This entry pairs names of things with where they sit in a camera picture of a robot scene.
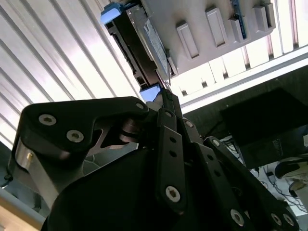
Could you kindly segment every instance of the cable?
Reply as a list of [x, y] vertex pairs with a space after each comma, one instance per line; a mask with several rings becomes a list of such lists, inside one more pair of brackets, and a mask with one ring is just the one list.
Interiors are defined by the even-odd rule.
[[217, 122], [211, 129], [210, 129], [210, 131], [204, 136], [204, 138], [207, 138], [208, 137], [208, 135], [210, 135], [220, 124], [222, 124], [223, 123], [223, 121], [221, 120], [221, 121], [219, 121], [219, 122]]
[[85, 162], [87, 163], [90, 163], [90, 164], [94, 164], [96, 167], [100, 168], [100, 166], [96, 163], [94, 163], [93, 161], [90, 161], [90, 160], [84, 160]]
[[[296, 203], [294, 203], [293, 201], [290, 201], [288, 197], [292, 197], [291, 195], [286, 195], [282, 192], [282, 190], [277, 186], [277, 184], [275, 182], [271, 182], [271, 180], [269, 179], [268, 175], [267, 175], [267, 172], [265, 171], [265, 169], [263, 168], [263, 171], [265, 173], [265, 176], [267, 177], [268, 181], [272, 184], [272, 186], [274, 187], [274, 189], [281, 195], [283, 196], [289, 203], [293, 204], [296, 206]], [[300, 205], [298, 206], [297, 205], [297, 208], [299, 210], [301, 210], [302, 212], [304, 213], [307, 213], [307, 211], [303, 210], [301, 207], [304, 207], [303, 205]]]

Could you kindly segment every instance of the blue latch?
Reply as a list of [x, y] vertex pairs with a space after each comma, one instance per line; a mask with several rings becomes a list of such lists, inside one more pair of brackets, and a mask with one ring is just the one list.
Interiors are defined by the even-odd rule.
[[104, 11], [101, 13], [101, 22], [105, 24], [111, 22], [115, 18], [121, 15], [125, 10], [123, 4], [112, 2], [104, 7]]

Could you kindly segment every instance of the metal pin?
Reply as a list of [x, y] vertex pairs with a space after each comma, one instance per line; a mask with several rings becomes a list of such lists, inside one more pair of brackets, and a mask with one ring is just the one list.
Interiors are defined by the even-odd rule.
[[276, 214], [272, 213], [272, 214], [271, 214], [271, 217], [273, 218], [273, 220], [274, 220], [279, 226], [282, 225], [282, 222], [281, 222], [280, 218], [279, 218]]
[[289, 217], [289, 215], [284, 214], [283, 217], [291, 226], [294, 226], [294, 221]]
[[74, 143], [80, 143], [83, 141], [83, 134], [77, 130], [70, 130], [67, 132], [66, 137], [69, 141]]
[[49, 114], [40, 115], [38, 119], [40, 123], [47, 126], [54, 125], [57, 122], [56, 118]]
[[167, 116], [172, 117], [172, 114], [170, 114], [169, 112], [165, 112]]
[[230, 214], [236, 224], [238, 224], [241, 227], [244, 226], [245, 224], [244, 218], [237, 210], [231, 209]]
[[139, 107], [140, 109], [144, 108], [144, 106], [141, 103], [136, 103], [136, 106]]
[[192, 128], [193, 127], [193, 123], [191, 122], [191, 121], [186, 121], [186, 124], [190, 127], [190, 128]]
[[181, 198], [179, 191], [173, 186], [166, 187], [166, 196], [174, 203], [179, 202]]
[[213, 143], [214, 143], [217, 147], [220, 146], [220, 143], [219, 143], [217, 140], [213, 140]]

